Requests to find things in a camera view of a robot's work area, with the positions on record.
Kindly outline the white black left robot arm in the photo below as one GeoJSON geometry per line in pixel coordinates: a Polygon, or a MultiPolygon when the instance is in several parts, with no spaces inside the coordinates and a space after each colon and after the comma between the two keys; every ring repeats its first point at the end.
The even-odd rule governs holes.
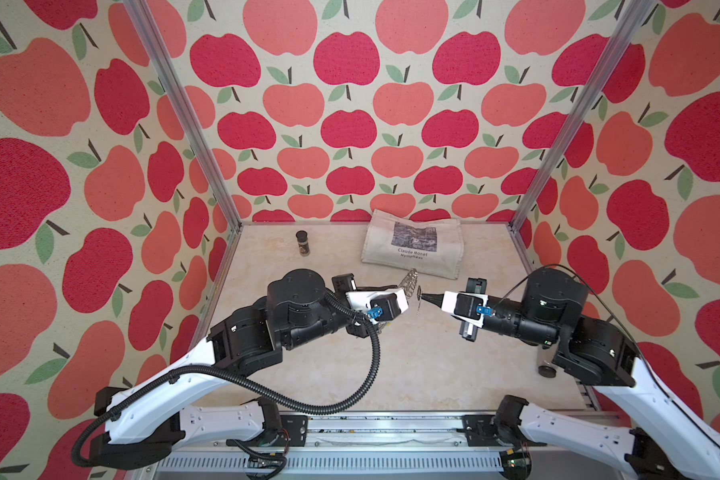
{"type": "Polygon", "coordinates": [[[100,390],[96,418],[72,448],[73,463],[135,470],[166,458],[175,446],[219,434],[242,441],[272,436],[281,428],[281,407],[330,415],[357,404],[380,368],[381,326],[406,312],[409,302],[399,286],[359,288],[351,274],[333,283],[328,287],[313,270],[292,270],[147,381],[100,390]],[[372,354],[366,378],[346,399],[307,404],[252,380],[252,374],[281,363],[284,351],[342,329],[369,338],[372,354]]]}

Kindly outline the metal disc with key rings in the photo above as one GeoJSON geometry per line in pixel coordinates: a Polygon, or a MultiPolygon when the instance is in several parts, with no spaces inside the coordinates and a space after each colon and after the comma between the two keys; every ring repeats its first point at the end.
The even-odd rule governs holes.
{"type": "Polygon", "coordinates": [[[410,300],[418,292],[418,271],[409,270],[398,286],[397,290],[382,292],[372,300],[374,307],[381,310],[376,318],[378,332],[409,309],[410,300]]]}

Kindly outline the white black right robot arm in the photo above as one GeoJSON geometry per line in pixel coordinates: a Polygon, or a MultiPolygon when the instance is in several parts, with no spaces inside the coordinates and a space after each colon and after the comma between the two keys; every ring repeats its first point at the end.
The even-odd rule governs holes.
{"type": "Polygon", "coordinates": [[[720,479],[720,432],[658,378],[626,333],[584,315],[591,293],[584,282],[545,266],[527,276],[518,302],[453,291],[420,297],[467,328],[554,348],[554,365],[609,398],[634,423],[608,427],[507,395],[492,419],[503,442],[562,447],[635,479],[720,479]]]}

